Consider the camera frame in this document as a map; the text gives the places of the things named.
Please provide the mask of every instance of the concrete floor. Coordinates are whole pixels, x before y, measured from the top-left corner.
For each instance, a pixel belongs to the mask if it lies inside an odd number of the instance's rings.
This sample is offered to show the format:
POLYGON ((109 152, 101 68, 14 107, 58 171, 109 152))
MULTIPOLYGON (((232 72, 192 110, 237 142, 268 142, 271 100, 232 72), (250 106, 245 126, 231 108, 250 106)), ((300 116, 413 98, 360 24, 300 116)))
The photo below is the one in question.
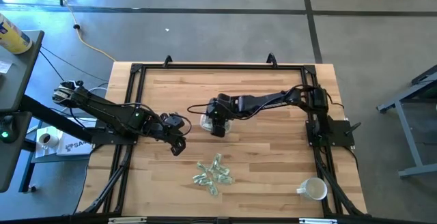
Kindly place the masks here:
MULTIPOLYGON (((3 0, 56 5, 58 0, 3 0)), ((73 4, 119 8, 237 8, 303 10, 303 0, 70 0, 73 4)), ((436 0, 311 0, 315 10, 436 11, 436 0)), ((43 45, 102 79, 112 61, 83 46, 66 12, 3 10, 21 29, 46 32, 43 45)), ((307 17, 248 14, 76 13, 90 44, 119 61, 265 61, 314 63, 307 17)), ((434 17, 316 16, 323 62, 334 64, 346 114, 363 125, 354 132, 367 209, 374 216, 435 222, 437 173, 400 180, 397 170, 413 166, 395 112, 375 107, 405 89, 411 78, 436 64, 434 17)), ((102 83, 47 55, 65 79, 102 83)), ((39 59, 27 94, 51 101, 59 77, 39 59)), ((70 214, 83 187, 87 161, 36 166, 32 182, 40 190, 18 194, 27 155, 22 153, 13 183, 0 195, 0 219, 70 214)))

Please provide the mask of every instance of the butcher block tabletop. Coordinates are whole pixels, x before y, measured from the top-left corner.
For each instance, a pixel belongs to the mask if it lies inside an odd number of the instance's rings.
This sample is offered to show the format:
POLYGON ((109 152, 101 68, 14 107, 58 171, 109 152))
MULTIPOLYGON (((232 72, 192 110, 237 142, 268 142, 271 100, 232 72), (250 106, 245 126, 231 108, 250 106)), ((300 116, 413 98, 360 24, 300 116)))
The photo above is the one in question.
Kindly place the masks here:
MULTIPOLYGON (((114 63, 106 99, 124 102, 131 64, 114 63)), ((341 103, 333 65, 316 64, 315 68, 319 84, 333 102, 341 103)), ((131 101, 135 100, 138 81, 137 75, 131 101)), ((224 138, 210 135, 199 125, 200 115, 186 111, 193 104, 208 103, 219 93, 263 96, 301 83, 296 70, 147 70, 141 102, 159 114, 186 116, 193 129, 186 135, 186 149, 179 156, 173 156, 168 143, 139 139, 130 164, 123 216, 323 216, 319 201, 296 194, 301 182, 316 177, 304 111, 292 106, 261 111, 249 120, 233 121, 224 138), (223 155, 222 165, 229 167, 235 182, 217 184, 219 194, 214 197, 207 186, 194 184, 193 176, 201 173, 197 162, 210 165, 216 153, 223 155)), ((344 118, 338 105, 330 104, 329 115, 334 120, 344 118)), ((78 211, 86 209, 106 185, 114 148, 104 145, 91 155, 78 211)), ((354 158, 344 148, 332 151, 339 185, 355 206, 366 212, 354 158)), ((330 191, 328 200, 334 210, 330 191)))

